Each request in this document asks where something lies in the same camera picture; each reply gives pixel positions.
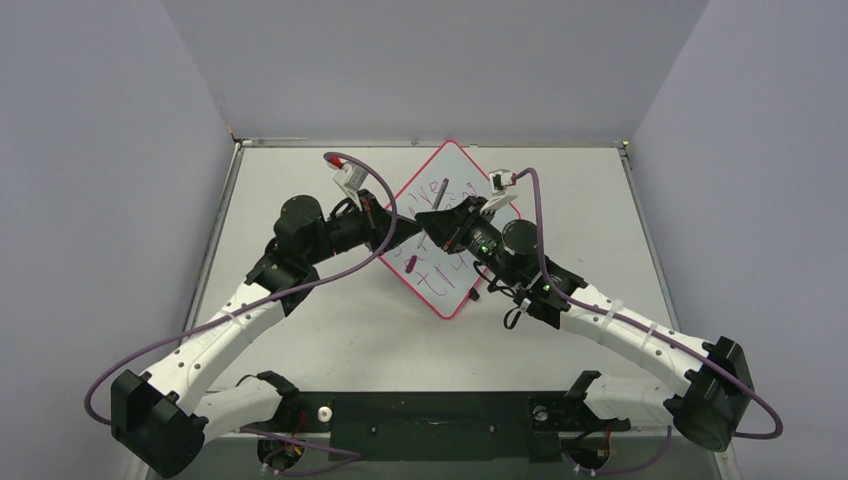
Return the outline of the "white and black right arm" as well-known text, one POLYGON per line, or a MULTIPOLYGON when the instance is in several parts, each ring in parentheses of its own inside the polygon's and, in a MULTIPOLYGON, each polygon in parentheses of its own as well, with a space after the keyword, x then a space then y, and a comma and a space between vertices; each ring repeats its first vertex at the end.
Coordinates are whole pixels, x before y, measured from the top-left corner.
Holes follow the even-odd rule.
POLYGON ((742 346, 725 336, 709 342, 676 332, 616 305, 541 256, 534 223, 517 219, 498 228, 483 212, 484 203, 469 197, 415 219, 442 251, 467 253, 502 281, 520 311, 594 341, 652 376, 639 381, 595 374, 565 398, 566 418, 578 427, 598 419, 671 425, 706 450, 726 451, 739 435, 754 389, 742 346))

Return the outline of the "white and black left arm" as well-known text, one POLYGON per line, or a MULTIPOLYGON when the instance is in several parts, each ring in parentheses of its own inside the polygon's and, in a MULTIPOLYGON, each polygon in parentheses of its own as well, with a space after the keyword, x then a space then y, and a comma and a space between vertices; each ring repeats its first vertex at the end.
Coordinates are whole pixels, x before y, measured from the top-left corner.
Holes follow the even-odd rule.
POLYGON ((312 196, 285 201, 263 255, 220 310, 176 337, 178 347, 143 372, 126 369, 112 381, 112 436, 161 478, 175 477, 207 443, 243 426, 291 427, 299 405, 282 376, 262 372, 215 393, 211 384, 314 288, 330 283, 318 264, 360 246, 375 260, 421 231, 366 189, 338 207, 326 216, 312 196))

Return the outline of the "pink-framed whiteboard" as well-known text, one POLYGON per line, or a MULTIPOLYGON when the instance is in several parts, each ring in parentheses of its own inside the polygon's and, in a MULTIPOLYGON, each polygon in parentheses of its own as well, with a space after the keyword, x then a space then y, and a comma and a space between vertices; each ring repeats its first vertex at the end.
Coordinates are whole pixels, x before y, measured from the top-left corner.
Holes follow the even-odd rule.
MULTIPOLYGON (((395 194, 399 212, 412 218, 432 209, 440 182, 450 180, 440 210, 458 206, 466 197, 491 194, 487 173, 455 141, 448 140, 418 168, 395 194)), ((410 288, 436 315, 450 319, 480 282, 468 253, 447 254, 422 233, 386 252, 381 262, 410 288), (405 272, 407 261, 418 257, 415 269, 405 272)))

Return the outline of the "pink marker cap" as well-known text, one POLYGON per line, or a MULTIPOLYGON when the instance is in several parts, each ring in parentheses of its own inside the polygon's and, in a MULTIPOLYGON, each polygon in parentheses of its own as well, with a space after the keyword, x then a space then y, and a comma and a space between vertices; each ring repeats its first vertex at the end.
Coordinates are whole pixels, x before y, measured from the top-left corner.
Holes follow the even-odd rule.
POLYGON ((418 257, 416 255, 413 255, 406 263, 405 272, 411 273, 415 269, 417 261, 418 261, 418 257))

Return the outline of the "pink marker pen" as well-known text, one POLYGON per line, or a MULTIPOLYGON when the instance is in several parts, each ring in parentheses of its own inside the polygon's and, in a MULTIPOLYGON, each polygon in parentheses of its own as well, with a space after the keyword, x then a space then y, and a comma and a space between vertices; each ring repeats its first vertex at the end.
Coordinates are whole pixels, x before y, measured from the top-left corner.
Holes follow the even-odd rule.
POLYGON ((450 180, 449 180, 448 178, 444 178, 444 179, 440 182, 440 184, 439 184, 439 186, 438 186, 438 189, 437 189, 437 191, 436 191, 436 195, 435 195, 434 201, 433 201, 433 203, 432 203, 432 209, 433 209, 434 211, 436 211, 436 210, 438 210, 438 209, 439 209, 439 207, 440 207, 440 205, 441 205, 441 203, 442 203, 442 200, 443 200, 443 198, 444 198, 444 195, 445 195, 445 193, 446 193, 446 190, 447 190, 447 188, 448 188, 449 182, 450 182, 450 180))

